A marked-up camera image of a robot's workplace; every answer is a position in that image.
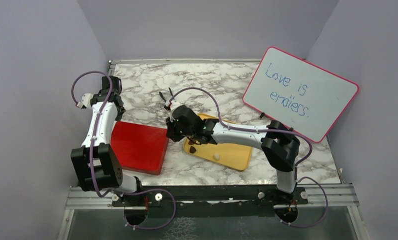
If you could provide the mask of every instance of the red tray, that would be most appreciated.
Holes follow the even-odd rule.
[[[123,169],[159,175],[168,142],[165,128],[118,121],[110,145]]]

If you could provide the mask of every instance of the white marble surface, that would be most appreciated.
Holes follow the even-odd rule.
[[[129,123],[166,128],[168,112],[163,108],[159,91],[168,87],[177,92],[186,87],[199,87],[209,91],[217,100],[222,118],[239,124],[268,124],[268,118],[242,102],[243,93],[255,72],[257,63],[169,63],[169,64],[117,64],[114,75],[122,79],[122,99],[126,113],[122,120]],[[190,90],[181,93],[178,102],[186,104],[196,113],[216,116],[212,100],[204,93]],[[244,171],[186,154],[181,142],[169,142],[159,176],[125,171],[138,176],[144,185],[234,185],[276,184],[276,171],[262,151],[253,149],[249,167]],[[308,151],[301,140],[298,159]],[[339,176],[327,140],[313,144],[314,151],[307,161],[299,165],[298,178],[309,176],[320,183],[338,184]]]

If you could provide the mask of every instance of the small white object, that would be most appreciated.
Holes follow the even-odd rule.
[[[220,158],[221,156],[219,156],[219,153],[213,154],[213,159],[215,159],[216,161],[218,161]]]
[[[284,172],[277,170],[277,189],[285,192],[285,193],[292,193],[294,187],[296,185],[296,181],[294,181],[294,172],[296,168],[293,168],[293,171]]]
[[[308,193],[305,192],[305,191],[301,192],[301,193],[300,193],[300,196],[301,196],[303,199],[308,199]]]
[[[263,199],[265,197],[265,194],[263,192],[258,193],[258,198]]]
[[[112,201],[116,202],[116,201],[118,201],[118,200],[119,200],[118,195],[113,194],[113,195],[112,195]]]
[[[124,193],[133,193],[137,191],[137,182],[135,177],[122,174],[122,184],[118,188],[115,188],[115,190]]]
[[[82,105],[85,106],[86,108],[90,109],[91,108],[90,100],[93,98],[93,96],[94,96],[94,94],[84,93],[84,95],[81,98]]]
[[[162,196],[161,193],[157,193],[157,194],[155,195],[155,200],[159,202],[159,201],[162,200],[162,197],[163,197],[163,196]]]
[[[169,108],[171,109],[170,113],[169,113],[169,119],[171,120],[171,122],[173,122],[175,120],[175,118],[172,116],[172,114],[174,113],[174,110],[176,110],[177,108],[181,107],[182,104],[172,100],[172,102],[166,101],[165,106],[169,106]]]
[[[79,108],[79,109],[82,109],[82,107],[84,106],[83,104],[82,104],[82,102],[77,102],[77,104],[75,105],[77,108]]]

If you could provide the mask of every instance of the yellow plate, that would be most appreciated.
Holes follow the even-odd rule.
[[[209,116],[207,114],[199,113],[198,116],[201,119],[217,119],[217,117]],[[183,149],[186,153],[194,155],[199,158],[203,158],[232,169],[243,171],[247,168],[250,161],[250,155],[252,154],[252,147],[243,146],[232,143],[223,144],[202,144],[202,145],[189,145],[189,140],[186,139],[183,145]],[[190,147],[196,148],[195,153],[190,153]],[[214,154],[219,154],[219,160],[213,158]]]

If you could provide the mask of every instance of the lavender wall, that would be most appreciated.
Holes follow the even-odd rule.
[[[75,0],[0,0],[0,239],[55,239],[91,112],[69,90],[106,58]],[[99,76],[80,83],[97,91]]]
[[[306,58],[338,0],[78,0],[112,60]]]
[[[398,0],[341,0],[308,60],[361,86],[329,133],[371,239],[398,239]]]

